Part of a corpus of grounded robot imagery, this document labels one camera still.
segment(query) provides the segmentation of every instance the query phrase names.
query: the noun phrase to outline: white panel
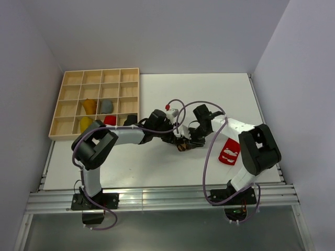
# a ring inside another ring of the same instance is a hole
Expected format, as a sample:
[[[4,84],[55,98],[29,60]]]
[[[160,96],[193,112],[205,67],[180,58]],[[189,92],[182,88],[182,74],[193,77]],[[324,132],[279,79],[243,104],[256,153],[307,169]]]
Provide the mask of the white panel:
[[[29,193],[39,187],[61,76],[22,3],[0,1],[1,250],[14,248]]]
[[[206,100],[222,106],[229,116],[250,124],[262,123],[261,116],[247,74],[168,74],[141,76],[140,110],[148,117],[154,109],[164,109],[173,98],[185,103]],[[172,107],[180,109],[179,104]],[[190,107],[187,121],[195,119]],[[208,106],[211,111],[217,109]],[[101,168],[103,187],[154,187],[200,185],[205,156],[212,136],[205,147],[179,152],[173,145],[160,139],[144,145],[115,146]],[[239,156],[231,167],[217,159],[227,138],[219,136],[208,165],[207,184],[224,184],[240,169]],[[78,168],[71,162],[72,141],[55,143],[45,190],[71,189],[80,177]],[[276,168],[265,171],[259,182],[279,182]]]
[[[335,246],[335,1],[291,0],[255,71],[316,250]]]
[[[288,0],[22,0],[64,70],[252,73]]]

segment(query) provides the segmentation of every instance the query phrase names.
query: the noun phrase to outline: wooden compartment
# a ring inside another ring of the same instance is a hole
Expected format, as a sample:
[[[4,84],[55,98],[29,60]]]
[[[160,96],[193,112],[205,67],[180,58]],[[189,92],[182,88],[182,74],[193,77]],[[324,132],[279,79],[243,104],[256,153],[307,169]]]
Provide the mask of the wooden compartment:
[[[117,98],[119,96],[119,83],[100,85],[99,98]]]
[[[139,84],[138,68],[65,72],[49,138],[75,140],[81,134],[80,120],[85,116],[104,121],[107,115],[113,115],[118,126],[123,126],[130,114],[137,115],[139,120]],[[95,114],[86,114],[86,99],[96,101]],[[101,114],[104,100],[113,103],[110,114]]]
[[[118,113],[138,113],[137,97],[119,98]]]
[[[120,82],[120,69],[103,70],[101,83],[119,83],[119,82]]]
[[[56,140],[60,136],[71,135],[73,123],[74,117],[54,118],[50,130],[50,138]]]
[[[73,130],[72,130],[72,134],[78,134],[78,135],[81,134],[81,132],[80,132],[80,120],[83,117],[89,117],[92,120],[95,120],[95,115],[76,116],[75,120],[74,120],[74,126],[73,126]]]
[[[64,85],[61,87],[59,100],[78,100],[80,85]]]
[[[80,85],[84,72],[66,72],[64,74],[63,85]]]
[[[109,114],[117,114],[118,98],[100,98],[98,102],[98,107],[97,107],[97,114],[102,114],[101,113],[101,102],[103,100],[110,100],[113,104],[113,111],[110,112]]]
[[[79,99],[95,99],[99,97],[99,87],[98,84],[82,85],[80,89]]]
[[[138,114],[137,113],[124,113],[124,114],[118,114],[117,116],[117,126],[123,126],[125,121],[127,120],[128,115],[137,115],[138,120]]]
[[[76,100],[61,100],[56,106],[55,117],[73,117],[77,108]]]
[[[77,104],[77,110],[76,110],[76,113],[75,113],[76,116],[90,116],[90,115],[86,114],[85,108],[83,107],[83,102],[85,100],[86,99],[79,99],[78,104]]]
[[[139,79],[139,70],[138,68],[134,69],[121,69],[121,78],[120,82],[134,82]]]
[[[120,83],[119,97],[138,97],[138,82]]]
[[[101,81],[101,70],[85,71],[83,76],[83,84],[99,84]]]

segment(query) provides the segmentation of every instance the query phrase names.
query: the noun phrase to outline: red object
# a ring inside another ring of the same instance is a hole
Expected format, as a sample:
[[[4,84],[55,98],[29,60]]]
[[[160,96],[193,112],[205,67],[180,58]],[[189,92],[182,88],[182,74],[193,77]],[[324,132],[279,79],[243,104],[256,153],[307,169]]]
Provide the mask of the red object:
[[[237,157],[241,151],[240,144],[235,140],[229,138],[222,148],[222,151],[219,156],[219,161],[227,165],[235,165]]]
[[[116,116],[106,116],[104,119],[104,124],[109,124],[111,126],[116,126]]]

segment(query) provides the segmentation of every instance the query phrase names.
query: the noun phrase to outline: red sticker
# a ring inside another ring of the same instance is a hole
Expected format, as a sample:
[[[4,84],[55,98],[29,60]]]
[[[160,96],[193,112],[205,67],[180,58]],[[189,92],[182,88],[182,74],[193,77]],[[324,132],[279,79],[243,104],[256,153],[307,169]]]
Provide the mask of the red sticker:
[[[229,138],[219,156],[219,161],[227,165],[235,165],[237,157],[241,151],[240,144]]]

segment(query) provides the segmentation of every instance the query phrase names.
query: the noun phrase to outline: yellow object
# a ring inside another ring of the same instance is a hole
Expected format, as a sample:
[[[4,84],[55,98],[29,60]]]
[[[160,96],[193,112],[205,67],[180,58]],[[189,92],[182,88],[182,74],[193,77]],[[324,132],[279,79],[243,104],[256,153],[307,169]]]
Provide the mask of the yellow object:
[[[83,133],[92,123],[93,119],[89,117],[83,117],[80,120],[80,132]]]
[[[96,101],[93,99],[87,99],[83,102],[83,107],[86,111],[86,115],[93,115],[96,112]]]

